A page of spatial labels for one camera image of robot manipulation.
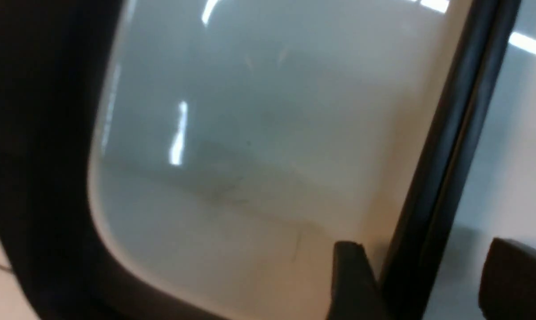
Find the scratch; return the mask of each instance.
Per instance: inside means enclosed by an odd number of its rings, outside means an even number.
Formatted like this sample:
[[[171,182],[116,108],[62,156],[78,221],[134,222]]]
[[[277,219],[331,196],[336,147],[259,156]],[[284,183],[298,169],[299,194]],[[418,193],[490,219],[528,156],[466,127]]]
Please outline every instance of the scratch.
[[[294,249],[294,255],[292,256],[292,262],[298,258],[298,252],[300,251],[300,243],[302,242],[302,232],[299,231],[298,239],[296,240],[296,248]]]

